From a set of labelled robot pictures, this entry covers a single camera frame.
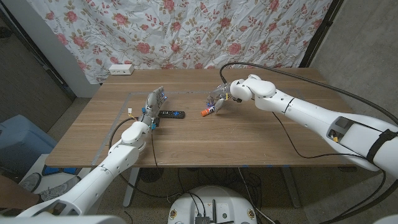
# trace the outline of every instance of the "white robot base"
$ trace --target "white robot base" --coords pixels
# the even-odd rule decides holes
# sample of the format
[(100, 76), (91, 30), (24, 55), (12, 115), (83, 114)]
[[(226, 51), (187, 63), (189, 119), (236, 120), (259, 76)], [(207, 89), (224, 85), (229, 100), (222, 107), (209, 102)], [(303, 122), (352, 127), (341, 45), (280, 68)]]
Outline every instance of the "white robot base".
[[(192, 189), (190, 193), (192, 197), (185, 193), (173, 203), (167, 219), (168, 224), (257, 223), (256, 214), (250, 202), (231, 189), (207, 185)], [(200, 197), (203, 204), (194, 194)]]

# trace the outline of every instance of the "power strip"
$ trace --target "power strip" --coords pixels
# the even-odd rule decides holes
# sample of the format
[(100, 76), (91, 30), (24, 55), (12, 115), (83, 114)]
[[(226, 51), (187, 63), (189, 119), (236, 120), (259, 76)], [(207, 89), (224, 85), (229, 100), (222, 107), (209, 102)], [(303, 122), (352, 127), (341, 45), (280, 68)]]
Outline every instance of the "power strip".
[(127, 65), (111, 65), (109, 71), (112, 75), (131, 75), (134, 71), (134, 67), (131, 64)]

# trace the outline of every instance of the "table leg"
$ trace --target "table leg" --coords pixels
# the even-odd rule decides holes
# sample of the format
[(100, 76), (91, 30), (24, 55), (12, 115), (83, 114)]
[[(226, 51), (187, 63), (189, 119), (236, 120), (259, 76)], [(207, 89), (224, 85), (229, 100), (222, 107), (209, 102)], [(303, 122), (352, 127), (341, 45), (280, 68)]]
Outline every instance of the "table leg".
[(294, 182), (292, 170), (290, 167), (281, 167), (282, 173), (284, 175), (285, 183), (287, 186), (287, 190), (289, 191), (290, 198), (292, 199), (293, 207), (300, 208), (300, 198), (299, 193), (297, 192), (296, 183)]
[[(139, 172), (139, 167), (131, 168), (129, 182), (134, 186), (136, 185), (136, 182), (138, 179), (138, 172)], [(126, 193), (124, 194), (124, 200), (123, 200), (123, 206), (126, 208), (131, 205), (133, 190), (134, 189), (132, 187), (127, 186)]]

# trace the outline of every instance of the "fabric backdrop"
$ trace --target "fabric backdrop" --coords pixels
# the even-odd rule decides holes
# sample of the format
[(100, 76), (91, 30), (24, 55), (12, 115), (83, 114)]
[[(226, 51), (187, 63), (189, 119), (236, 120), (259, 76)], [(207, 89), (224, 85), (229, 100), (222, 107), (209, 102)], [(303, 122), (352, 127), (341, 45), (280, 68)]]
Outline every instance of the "fabric backdrop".
[(297, 67), (331, 0), (28, 0), (90, 83), (135, 69)]

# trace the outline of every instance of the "black remote control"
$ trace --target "black remote control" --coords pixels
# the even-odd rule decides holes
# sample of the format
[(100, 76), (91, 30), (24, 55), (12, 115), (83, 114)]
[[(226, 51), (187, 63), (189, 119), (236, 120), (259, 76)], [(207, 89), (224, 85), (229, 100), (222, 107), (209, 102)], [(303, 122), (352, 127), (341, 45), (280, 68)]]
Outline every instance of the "black remote control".
[(182, 119), (185, 117), (184, 111), (159, 111), (160, 118), (178, 118)]

